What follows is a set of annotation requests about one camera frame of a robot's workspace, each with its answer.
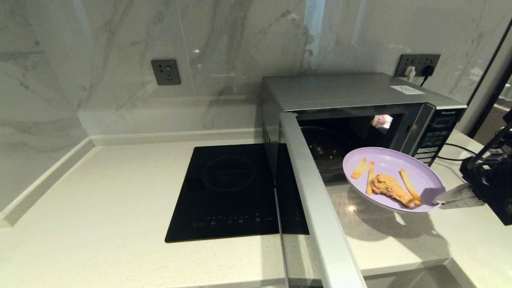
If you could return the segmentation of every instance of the fried chicken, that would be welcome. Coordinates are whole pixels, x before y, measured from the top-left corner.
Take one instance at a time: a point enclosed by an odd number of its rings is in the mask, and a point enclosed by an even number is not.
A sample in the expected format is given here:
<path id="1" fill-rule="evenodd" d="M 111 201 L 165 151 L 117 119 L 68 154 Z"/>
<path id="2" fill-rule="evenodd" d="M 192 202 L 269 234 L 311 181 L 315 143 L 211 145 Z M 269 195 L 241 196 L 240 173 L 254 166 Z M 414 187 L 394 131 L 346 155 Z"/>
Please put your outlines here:
<path id="1" fill-rule="evenodd" d="M 389 175 L 378 174 L 371 180 L 371 187 L 373 192 L 377 194 L 383 193 L 393 197 L 407 207 L 414 206 L 414 203 L 416 202 L 413 196 L 404 191 L 396 179 Z"/>

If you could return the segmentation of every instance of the plate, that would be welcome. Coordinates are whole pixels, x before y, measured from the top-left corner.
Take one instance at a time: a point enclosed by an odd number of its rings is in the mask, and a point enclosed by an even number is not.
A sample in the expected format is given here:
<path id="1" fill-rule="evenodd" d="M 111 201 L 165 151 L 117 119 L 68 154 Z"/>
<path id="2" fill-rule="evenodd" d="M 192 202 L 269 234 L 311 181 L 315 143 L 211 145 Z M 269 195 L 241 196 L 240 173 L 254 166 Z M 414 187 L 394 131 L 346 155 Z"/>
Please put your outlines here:
<path id="1" fill-rule="evenodd" d="M 407 206 L 389 196 L 375 193 L 367 195 L 366 187 L 368 185 L 368 173 L 370 169 L 367 169 L 359 179 L 350 177 L 363 158 L 366 158 L 367 162 L 375 162 L 373 166 L 375 175 L 384 173 L 395 177 L 398 184 L 402 186 L 404 191 L 407 191 L 399 173 L 400 169 L 405 169 L 411 185 L 414 190 L 416 190 L 416 193 L 421 196 L 422 205 L 407 208 Z M 397 212 L 423 213 L 437 209 L 441 204 L 434 203 L 434 198 L 446 192 L 446 188 L 443 186 L 439 176 L 427 165 L 407 154 L 391 149 L 365 147 L 353 150 L 349 152 L 343 160 L 343 171 L 345 171 L 345 175 L 350 184 L 354 186 L 363 197 L 379 206 Z"/>

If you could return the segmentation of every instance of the open microwave door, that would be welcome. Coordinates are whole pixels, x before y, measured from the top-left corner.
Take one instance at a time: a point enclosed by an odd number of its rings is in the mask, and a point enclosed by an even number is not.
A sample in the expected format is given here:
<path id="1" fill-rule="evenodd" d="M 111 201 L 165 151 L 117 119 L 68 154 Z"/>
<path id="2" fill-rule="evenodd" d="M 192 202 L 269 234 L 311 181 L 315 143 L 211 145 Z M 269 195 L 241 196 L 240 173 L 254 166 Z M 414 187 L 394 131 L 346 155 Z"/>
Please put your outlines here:
<path id="1" fill-rule="evenodd" d="M 280 114 L 278 146 L 276 185 L 288 287 L 366 287 L 293 113 Z M 294 233 L 294 229 L 285 225 L 285 221 L 290 220 L 286 212 L 290 209 L 285 208 L 289 203 L 284 203 L 283 197 L 279 197 L 280 192 L 281 195 L 283 193 L 281 182 L 285 175 L 294 178 L 292 189 L 297 190 L 301 203 L 300 213 L 296 214 L 305 218 L 309 235 Z"/>

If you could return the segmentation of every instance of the microwave control panel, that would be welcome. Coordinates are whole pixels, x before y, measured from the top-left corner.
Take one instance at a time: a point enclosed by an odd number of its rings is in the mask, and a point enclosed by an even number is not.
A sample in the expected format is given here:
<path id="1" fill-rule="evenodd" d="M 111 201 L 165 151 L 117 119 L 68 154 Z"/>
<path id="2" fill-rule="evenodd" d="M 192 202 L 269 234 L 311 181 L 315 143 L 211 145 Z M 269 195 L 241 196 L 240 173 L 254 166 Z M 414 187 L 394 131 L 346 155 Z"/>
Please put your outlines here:
<path id="1" fill-rule="evenodd" d="M 436 110 L 411 155 L 427 166 L 432 165 L 462 112 L 464 109 Z"/>

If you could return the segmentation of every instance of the white countertop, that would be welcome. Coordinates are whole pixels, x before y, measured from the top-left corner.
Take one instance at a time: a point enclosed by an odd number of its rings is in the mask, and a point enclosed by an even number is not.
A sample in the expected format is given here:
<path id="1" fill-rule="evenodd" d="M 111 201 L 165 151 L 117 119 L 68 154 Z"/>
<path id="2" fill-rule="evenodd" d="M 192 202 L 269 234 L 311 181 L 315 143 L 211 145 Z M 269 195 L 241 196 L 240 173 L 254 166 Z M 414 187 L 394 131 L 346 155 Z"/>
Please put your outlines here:
<path id="1" fill-rule="evenodd" d="M 0 229 L 0 287 L 282 283 L 278 235 L 164 242 L 193 148 L 251 142 L 94 148 L 13 228 Z M 449 142 L 466 143 L 474 151 L 481 148 L 458 132 Z M 445 147 L 441 155 L 461 153 Z M 438 159 L 433 169 L 448 189 L 462 183 L 454 174 L 457 164 Z M 363 275 L 452 259 L 476 287 L 510 287 L 512 227 L 505 227 L 486 205 L 396 214 L 354 191 L 337 191 L 336 186 L 328 190 Z M 347 210 L 349 205 L 356 206 L 356 213 Z M 308 236 L 296 237 L 304 259 Z M 308 263 L 290 272 L 294 277 L 319 276 L 318 268 Z"/>
<path id="2" fill-rule="evenodd" d="M 164 242 L 193 148 L 250 142 L 94 148 L 14 227 L 0 229 L 0 287 L 282 283 L 279 235 Z"/>

